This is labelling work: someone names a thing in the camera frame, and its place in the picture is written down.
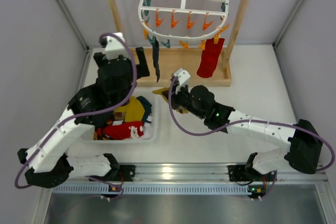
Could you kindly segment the mustard yellow sock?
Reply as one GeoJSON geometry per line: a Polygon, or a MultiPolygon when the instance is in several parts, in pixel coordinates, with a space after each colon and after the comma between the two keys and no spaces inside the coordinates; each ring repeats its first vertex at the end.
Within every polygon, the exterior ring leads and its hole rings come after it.
{"type": "MultiPolygon", "coordinates": [[[[168,98],[168,94],[169,94],[169,88],[165,87],[165,88],[160,88],[160,89],[156,89],[152,91],[153,94],[155,95],[159,95],[160,97],[163,98],[163,100],[168,104],[169,103],[169,98],[168,98]]],[[[178,108],[173,109],[174,111],[180,113],[180,114],[188,114],[188,110],[186,110],[185,108],[179,106],[178,108]]]]}

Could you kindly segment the dark teal sock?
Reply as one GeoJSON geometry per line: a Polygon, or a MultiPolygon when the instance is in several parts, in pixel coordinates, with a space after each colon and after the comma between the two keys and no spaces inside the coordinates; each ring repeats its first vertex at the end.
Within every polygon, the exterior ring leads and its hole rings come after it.
{"type": "Polygon", "coordinates": [[[159,42],[155,40],[154,44],[152,45],[152,59],[157,82],[160,79],[159,54],[160,54],[159,42]]]}

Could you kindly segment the red sock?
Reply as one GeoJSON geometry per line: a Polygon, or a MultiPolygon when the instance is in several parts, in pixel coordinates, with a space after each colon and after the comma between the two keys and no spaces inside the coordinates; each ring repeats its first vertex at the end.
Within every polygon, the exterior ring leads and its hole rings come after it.
{"type": "Polygon", "coordinates": [[[201,55],[201,62],[196,72],[199,77],[210,78],[213,76],[224,42],[225,38],[220,38],[218,43],[214,43],[214,38],[206,41],[205,49],[202,51],[201,55]]]}

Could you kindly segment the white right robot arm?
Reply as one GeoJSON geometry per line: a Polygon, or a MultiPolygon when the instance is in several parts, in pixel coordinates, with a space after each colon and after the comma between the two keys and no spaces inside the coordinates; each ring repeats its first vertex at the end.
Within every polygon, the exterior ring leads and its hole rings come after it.
{"type": "Polygon", "coordinates": [[[171,109],[183,108],[210,130],[239,134],[272,144],[276,149],[250,154],[245,171],[248,176],[265,175],[286,166],[303,173],[315,174],[322,141],[313,125],[300,119],[296,124],[269,122],[244,114],[215,101],[205,86],[178,87],[169,92],[171,109]]]}

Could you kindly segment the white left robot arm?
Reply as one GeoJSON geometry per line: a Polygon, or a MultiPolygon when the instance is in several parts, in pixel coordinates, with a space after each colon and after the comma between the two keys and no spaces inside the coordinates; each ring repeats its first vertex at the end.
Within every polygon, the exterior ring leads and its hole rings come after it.
{"type": "Polygon", "coordinates": [[[67,150],[90,128],[102,128],[115,110],[130,102],[136,81],[150,75],[144,49],[136,56],[129,51],[96,53],[98,77],[92,85],[80,89],[68,102],[59,121],[31,148],[17,152],[22,168],[15,179],[25,176],[26,187],[53,188],[70,178],[87,177],[109,181],[115,178],[120,165],[111,153],[88,157],[71,157],[67,150]]]}

